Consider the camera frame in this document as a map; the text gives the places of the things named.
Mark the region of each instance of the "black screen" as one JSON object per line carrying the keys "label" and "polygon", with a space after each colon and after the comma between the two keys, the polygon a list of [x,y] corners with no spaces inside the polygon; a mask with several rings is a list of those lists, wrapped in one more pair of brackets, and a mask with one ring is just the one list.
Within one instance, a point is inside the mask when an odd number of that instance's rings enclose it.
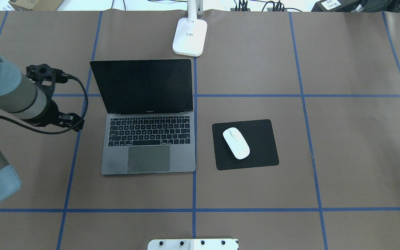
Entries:
{"label": "black screen", "polygon": [[108,113],[192,111],[191,60],[91,61]]}

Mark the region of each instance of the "black mouse pad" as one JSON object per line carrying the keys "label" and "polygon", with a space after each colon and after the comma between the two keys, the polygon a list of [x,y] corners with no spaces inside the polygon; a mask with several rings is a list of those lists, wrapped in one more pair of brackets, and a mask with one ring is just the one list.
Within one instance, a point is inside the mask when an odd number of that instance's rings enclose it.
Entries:
{"label": "black mouse pad", "polygon": [[[243,169],[279,165],[271,120],[215,123],[212,125],[214,151],[218,170]],[[237,128],[248,143],[248,157],[237,160],[223,138],[223,131]]]}

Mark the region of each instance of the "black key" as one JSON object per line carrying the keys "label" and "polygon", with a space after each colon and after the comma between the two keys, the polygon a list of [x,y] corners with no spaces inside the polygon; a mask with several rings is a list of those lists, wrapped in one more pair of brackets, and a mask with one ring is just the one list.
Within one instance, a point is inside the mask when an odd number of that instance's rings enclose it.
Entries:
{"label": "black key", "polygon": [[109,136],[109,141],[121,141],[121,136]]}
{"label": "black key", "polygon": [[160,140],[147,140],[147,141],[133,141],[133,146],[142,146],[142,145],[160,145]]}

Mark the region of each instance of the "laptop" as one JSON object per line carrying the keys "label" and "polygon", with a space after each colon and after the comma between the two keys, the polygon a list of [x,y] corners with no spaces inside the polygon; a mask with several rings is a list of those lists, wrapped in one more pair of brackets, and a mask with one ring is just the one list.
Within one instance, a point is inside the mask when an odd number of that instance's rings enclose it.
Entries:
{"label": "laptop", "polygon": [[101,173],[195,171],[191,60],[90,65],[108,112]]}

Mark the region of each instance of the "white mouse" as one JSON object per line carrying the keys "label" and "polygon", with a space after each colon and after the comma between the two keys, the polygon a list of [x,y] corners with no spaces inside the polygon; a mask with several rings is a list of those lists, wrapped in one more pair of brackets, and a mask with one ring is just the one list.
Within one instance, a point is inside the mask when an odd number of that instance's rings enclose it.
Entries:
{"label": "white mouse", "polygon": [[238,129],[228,128],[223,131],[223,138],[225,138],[235,158],[241,160],[249,155],[249,146]]}

